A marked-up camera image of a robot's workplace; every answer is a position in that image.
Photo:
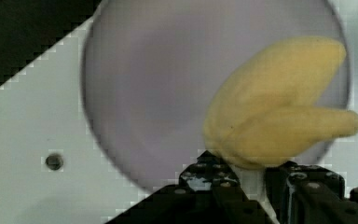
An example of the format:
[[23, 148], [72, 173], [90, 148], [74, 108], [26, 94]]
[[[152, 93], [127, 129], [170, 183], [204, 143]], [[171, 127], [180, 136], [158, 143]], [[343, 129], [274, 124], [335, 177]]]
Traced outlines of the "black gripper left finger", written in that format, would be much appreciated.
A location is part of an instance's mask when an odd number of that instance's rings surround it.
[[205, 151], [165, 186], [105, 224], [274, 224], [223, 160]]

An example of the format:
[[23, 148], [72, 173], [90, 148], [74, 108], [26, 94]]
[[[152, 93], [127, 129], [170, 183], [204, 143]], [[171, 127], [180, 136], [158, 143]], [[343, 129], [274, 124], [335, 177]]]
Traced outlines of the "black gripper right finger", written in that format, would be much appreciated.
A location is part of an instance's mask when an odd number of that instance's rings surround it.
[[266, 193], [281, 224], [358, 224], [358, 187], [318, 165], [289, 161], [265, 172]]

